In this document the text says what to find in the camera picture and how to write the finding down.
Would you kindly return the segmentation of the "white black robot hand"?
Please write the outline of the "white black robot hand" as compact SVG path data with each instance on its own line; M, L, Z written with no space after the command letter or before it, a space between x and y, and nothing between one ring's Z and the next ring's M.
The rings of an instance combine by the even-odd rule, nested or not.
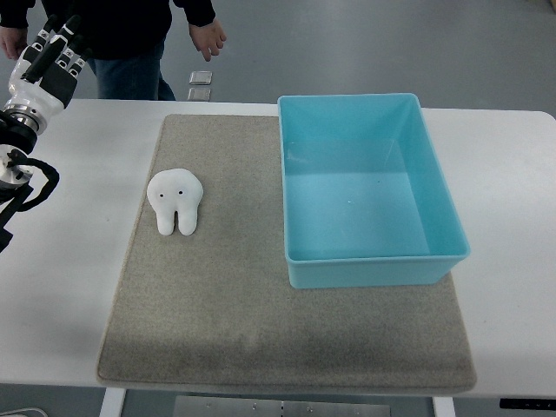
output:
M55 15L48 18L12 71L9 90L13 100L53 101L64 109L68 107L78 77L92 55L81 26L79 15L64 23Z

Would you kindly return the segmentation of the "person's right hand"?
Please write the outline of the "person's right hand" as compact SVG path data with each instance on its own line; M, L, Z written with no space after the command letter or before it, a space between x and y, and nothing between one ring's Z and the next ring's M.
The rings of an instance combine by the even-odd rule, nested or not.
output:
M27 28L1 27L1 49L10 60L18 60L28 47Z

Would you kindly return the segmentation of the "person's left hand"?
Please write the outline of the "person's left hand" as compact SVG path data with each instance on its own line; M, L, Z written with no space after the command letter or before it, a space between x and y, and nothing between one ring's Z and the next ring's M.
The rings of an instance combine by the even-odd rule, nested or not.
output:
M214 56L219 56L227 36L219 20L204 26L189 24L189 36L196 50L205 62L210 62Z

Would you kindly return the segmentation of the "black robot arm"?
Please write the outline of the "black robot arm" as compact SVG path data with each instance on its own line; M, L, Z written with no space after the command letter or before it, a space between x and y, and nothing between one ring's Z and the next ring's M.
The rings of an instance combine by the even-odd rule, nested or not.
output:
M39 125L23 113L1 111L1 251L10 244L13 234L6 229L16 214L29 211L45 202L60 180L57 170L48 163L30 157L38 137ZM30 180L40 171L46 183L29 199L34 189Z

